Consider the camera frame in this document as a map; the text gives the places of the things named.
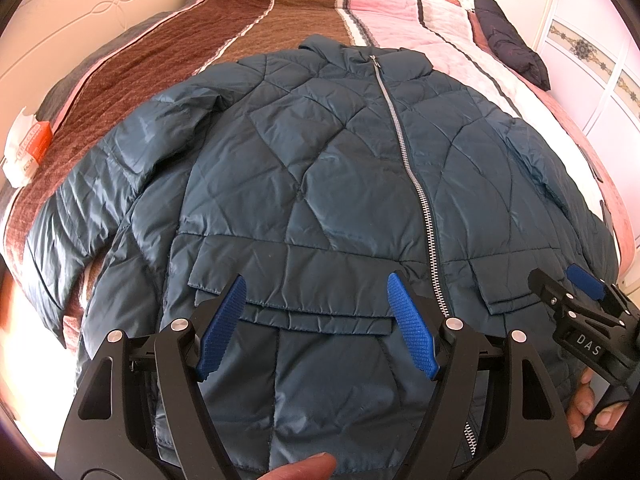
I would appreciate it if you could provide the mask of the person's right hand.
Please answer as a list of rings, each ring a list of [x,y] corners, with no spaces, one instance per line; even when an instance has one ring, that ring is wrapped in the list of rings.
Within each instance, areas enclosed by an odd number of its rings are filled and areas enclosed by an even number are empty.
[[[586,368],[582,372],[578,386],[566,410],[567,425],[573,438],[577,438],[582,434],[585,430],[587,418],[596,409],[596,397],[590,386],[593,376],[594,373],[591,368]],[[623,416],[627,405],[627,402],[617,402],[598,411],[594,420],[597,428],[601,431],[613,430]]]

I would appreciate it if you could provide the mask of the person's left hand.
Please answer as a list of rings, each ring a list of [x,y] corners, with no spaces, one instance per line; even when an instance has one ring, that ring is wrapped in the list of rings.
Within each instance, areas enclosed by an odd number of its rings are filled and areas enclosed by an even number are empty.
[[[259,480],[328,480],[336,466],[335,457],[322,452],[273,469],[259,477]]]

